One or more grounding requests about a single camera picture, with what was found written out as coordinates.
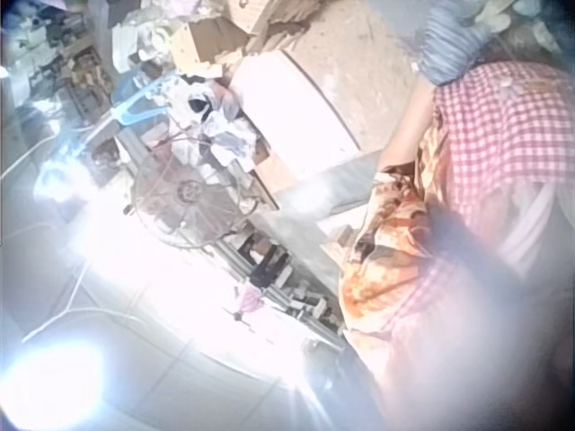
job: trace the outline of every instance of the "black object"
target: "black object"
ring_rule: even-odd
[[[563,52],[563,64],[575,74],[575,3],[572,0],[543,1],[540,17]]]
[[[286,266],[289,255],[284,252],[276,263],[274,263],[271,268],[268,268],[277,249],[277,245],[272,245],[263,257],[263,260],[253,269],[250,275],[250,283],[254,286],[259,287],[260,289],[267,289],[274,281],[276,281],[279,273]]]

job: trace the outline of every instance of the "electrical wire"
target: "electrical wire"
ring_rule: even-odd
[[[72,128],[70,130],[73,132],[85,132],[87,130],[90,130],[91,128],[93,128],[93,126],[89,126],[87,128]],[[20,163],[22,163],[24,160],[26,160],[26,158],[30,154],[32,154],[34,151],[36,151],[38,148],[40,148],[42,145],[46,144],[47,142],[52,141],[57,136],[58,136],[58,133],[55,133],[52,136],[45,137],[44,139],[41,139],[35,146],[33,146],[26,153],[22,154],[18,158],[18,160],[16,160],[14,163],[12,163],[10,166],[8,166],[8,168],[6,168],[6,170],[4,172],[2,172],[2,176],[0,176],[0,181],[2,181],[10,172],[12,172],[14,169],[16,169]]]
[[[80,273],[80,276],[78,277],[78,279],[75,282],[74,289],[72,289],[72,294],[68,298],[68,301],[66,303],[66,307],[64,307],[64,310],[62,310],[61,312],[59,312],[55,316],[51,317],[50,319],[48,319],[47,321],[42,323],[37,329],[32,330],[27,335],[25,335],[22,338],[22,344],[27,343],[28,341],[30,341],[31,339],[36,337],[38,334],[40,334],[42,331],[44,331],[45,329],[47,329],[48,327],[50,327],[51,325],[53,325],[54,323],[56,323],[60,319],[66,317],[69,314],[73,314],[73,313],[100,312],[102,314],[108,314],[108,315],[113,316],[113,317],[120,317],[120,318],[123,318],[124,320],[131,320],[131,321],[137,321],[138,323],[143,323],[138,317],[130,316],[128,314],[125,314],[124,312],[114,312],[113,310],[107,310],[107,309],[98,308],[98,307],[83,307],[83,308],[75,308],[75,309],[72,308],[72,303],[74,302],[74,299],[75,299],[76,295],[78,294],[78,291],[80,290],[80,286],[82,285],[82,280],[84,280],[84,276],[86,275],[86,272],[88,272],[89,268],[90,268],[90,262],[86,261],[84,263],[84,266],[82,267],[82,272]]]

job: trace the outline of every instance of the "white cable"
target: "white cable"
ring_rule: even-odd
[[[54,232],[56,231],[56,227],[54,227],[52,224],[47,223],[47,222],[39,222],[39,223],[31,224],[30,226],[23,227],[21,229],[16,229],[13,232],[10,232],[6,236],[2,237],[2,241],[5,242],[8,240],[11,240],[13,237],[18,236],[21,233],[31,231],[32,229],[38,229],[39,227],[46,227],[46,228],[52,229]]]
[[[134,317],[134,316],[130,316],[128,314],[125,314],[123,312],[114,312],[113,310],[107,310],[104,308],[97,308],[97,307],[84,307],[84,308],[75,308],[72,309],[72,302],[75,299],[75,296],[78,293],[78,290],[80,289],[80,285],[82,284],[82,280],[84,279],[84,276],[86,275],[86,272],[88,272],[88,268],[90,267],[90,262],[86,261],[84,263],[84,267],[82,268],[82,272],[80,273],[80,276],[78,277],[78,279],[75,282],[74,285],[74,289],[72,289],[72,294],[70,295],[70,298],[68,299],[68,302],[66,303],[66,307],[64,307],[64,310],[62,310],[61,312],[59,312],[58,314],[56,314],[55,316],[51,317],[50,319],[48,319],[47,321],[45,321],[44,323],[42,323],[37,329],[32,330],[31,332],[29,332],[26,336],[24,336],[22,338],[22,343],[25,344],[28,341],[30,341],[32,338],[34,338],[36,335],[40,334],[42,331],[44,331],[46,328],[48,328],[49,326],[53,325],[54,323],[56,323],[57,321],[59,321],[60,319],[62,319],[63,317],[67,316],[68,314],[72,314],[75,312],[101,312],[103,314],[109,314],[110,316],[115,316],[115,317],[121,317],[124,318],[126,320],[131,320],[131,321],[137,321],[139,323],[143,323],[139,318]]]
[[[2,181],[6,175],[8,175],[10,172],[12,172],[14,169],[16,169],[16,167],[22,163],[24,160],[26,160],[26,158],[32,154],[34,151],[36,151],[38,148],[40,148],[41,145],[46,144],[47,142],[51,141],[52,139],[54,139],[56,136],[58,136],[57,134],[54,134],[52,136],[49,137],[45,137],[44,139],[40,140],[35,146],[33,146],[30,150],[28,150],[26,153],[22,154],[18,160],[16,160],[14,163],[12,163],[10,166],[8,166],[8,168],[2,172],[2,176],[0,177],[0,181]]]
[[[93,126],[88,126],[87,128],[72,128],[70,129],[73,132],[85,132],[87,130],[90,130],[91,128],[93,128]],[[26,160],[26,158],[32,154],[34,151],[36,151],[38,148],[40,148],[42,145],[46,144],[47,142],[51,141],[52,139],[56,138],[56,136],[58,136],[58,133],[53,134],[52,136],[49,137],[45,137],[44,139],[40,140],[35,146],[33,146],[30,150],[28,150],[26,153],[22,154],[18,160],[16,160],[14,163],[12,163],[10,166],[8,166],[8,168],[2,172],[2,176],[0,177],[0,181],[2,181],[6,175],[8,175],[10,172],[12,172],[14,169],[16,169],[16,167],[22,163],[24,160]]]
[[[84,280],[84,276],[86,275],[86,272],[88,272],[89,268],[90,268],[90,261],[87,260],[84,263],[84,267],[82,268],[80,276],[75,281],[74,289],[72,289],[72,294],[70,295],[70,298],[68,299],[68,302],[66,303],[66,307],[64,307],[63,312],[67,312],[68,310],[70,310],[70,307],[72,307],[72,302],[74,301],[74,298],[77,295],[78,290],[80,289],[80,285],[82,284],[82,280]]]

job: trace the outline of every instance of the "person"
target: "person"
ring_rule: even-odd
[[[573,81],[471,68],[492,28],[467,25],[469,3],[430,13],[342,269],[345,334],[391,429],[555,429],[572,376]]]

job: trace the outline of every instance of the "pink object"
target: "pink object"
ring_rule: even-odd
[[[237,298],[238,312],[256,312],[263,307],[264,302],[261,299],[261,290],[250,283],[240,286],[241,292]]]
[[[501,186],[575,184],[574,100],[566,74],[532,63],[479,66],[437,90],[452,157],[451,206],[472,231],[483,200]],[[429,303],[451,274],[438,259],[383,331]]]

